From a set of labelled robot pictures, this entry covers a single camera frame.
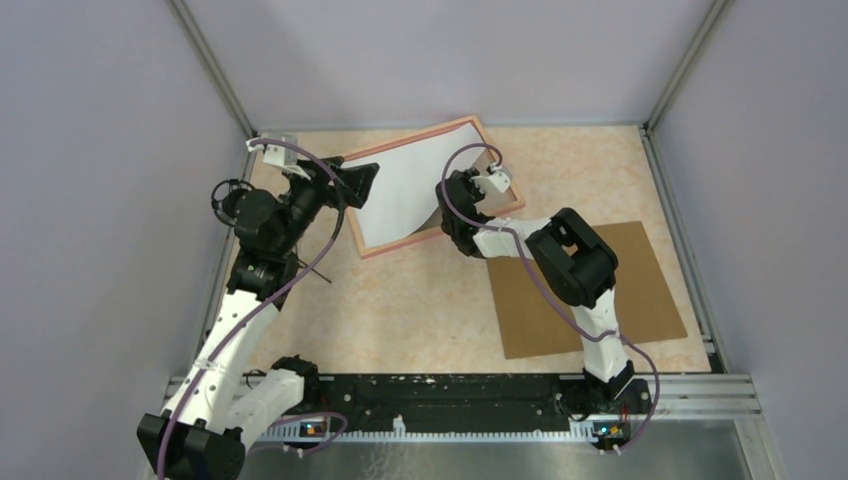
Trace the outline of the blue mountain landscape photo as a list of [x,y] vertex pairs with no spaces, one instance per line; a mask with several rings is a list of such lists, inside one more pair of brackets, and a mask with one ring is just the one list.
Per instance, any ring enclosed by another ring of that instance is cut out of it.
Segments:
[[383,247],[418,231],[435,213],[435,186],[451,155],[483,140],[467,122],[449,132],[346,161],[344,166],[377,163],[369,198],[354,214],[366,249]]

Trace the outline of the pink wooden picture frame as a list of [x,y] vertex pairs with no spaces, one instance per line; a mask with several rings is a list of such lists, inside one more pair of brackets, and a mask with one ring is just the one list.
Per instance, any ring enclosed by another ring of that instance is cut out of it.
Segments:
[[346,154],[346,169],[379,166],[365,205],[347,211],[360,256],[370,258],[440,236],[435,186],[449,157],[476,142],[492,139],[471,115]]

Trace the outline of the brown cardboard backing board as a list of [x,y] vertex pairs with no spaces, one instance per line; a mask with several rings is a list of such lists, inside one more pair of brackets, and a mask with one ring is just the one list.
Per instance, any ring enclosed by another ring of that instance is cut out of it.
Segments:
[[[643,224],[597,225],[594,230],[619,260],[615,309],[621,332],[635,343],[685,338],[681,314]],[[518,258],[491,258],[486,264],[506,359],[583,349],[579,334],[546,302]]]

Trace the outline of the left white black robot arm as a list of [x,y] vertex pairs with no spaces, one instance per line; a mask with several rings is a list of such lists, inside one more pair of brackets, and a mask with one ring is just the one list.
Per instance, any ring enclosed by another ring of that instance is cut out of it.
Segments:
[[308,413],[319,404],[317,368],[299,357],[269,371],[237,397],[247,363],[262,335],[282,310],[294,285],[312,271],[296,247],[324,208],[337,212],[339,231],[348,208],[362,208],[380,167],[346,168],[343,158],[300,160],[286,173],[279,195],[249,182],[221,182],[213,195],[216,218],[231,228],[239,250],[217,318],[177,392],[158,414],[146,414],[137,438],[160,479],[235,479],[248,449],[292,409]]

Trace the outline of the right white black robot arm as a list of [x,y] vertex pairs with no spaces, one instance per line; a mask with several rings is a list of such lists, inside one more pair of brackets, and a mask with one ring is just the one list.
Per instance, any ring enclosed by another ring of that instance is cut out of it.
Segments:
[[615,309],[615,272],[611,247],[573,209],[541,220],[517,220],[481,213],[483,175],[475,168],[454,171],[435,187],[441,228],[457,249],[473,258],[511,257],[529,267],[530,278],[546,301],[579,334],[589,404],[612,412],[627,397],[634,377]]

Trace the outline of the black microphone on tripod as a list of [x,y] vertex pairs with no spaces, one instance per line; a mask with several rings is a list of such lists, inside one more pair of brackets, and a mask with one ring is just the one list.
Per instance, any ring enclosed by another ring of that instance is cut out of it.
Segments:
[[267,190],[237,179],[220,182],[225,186],[225,196],[211,196],[211,207],[216,218],[233,229],[239,253],[234,272],[236,279],[230,283],[237,286],[260,287],[275,280],[286,283],[289,275],[297,273],[306,263],[296,253],[297,244],[304,232],[269,232],[264,229],[271,214],[272,200]]

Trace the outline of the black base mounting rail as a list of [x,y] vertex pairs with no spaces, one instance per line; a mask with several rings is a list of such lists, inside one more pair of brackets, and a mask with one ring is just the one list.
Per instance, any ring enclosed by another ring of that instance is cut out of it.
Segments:
[[614,401],[579,375],[333,374],[307,384],[294,414],[330,411],[348,432],[388,432],[401,419],[411,433],[530,433],[569,429],[579,420],[647,413],[646,381],[632,381]]

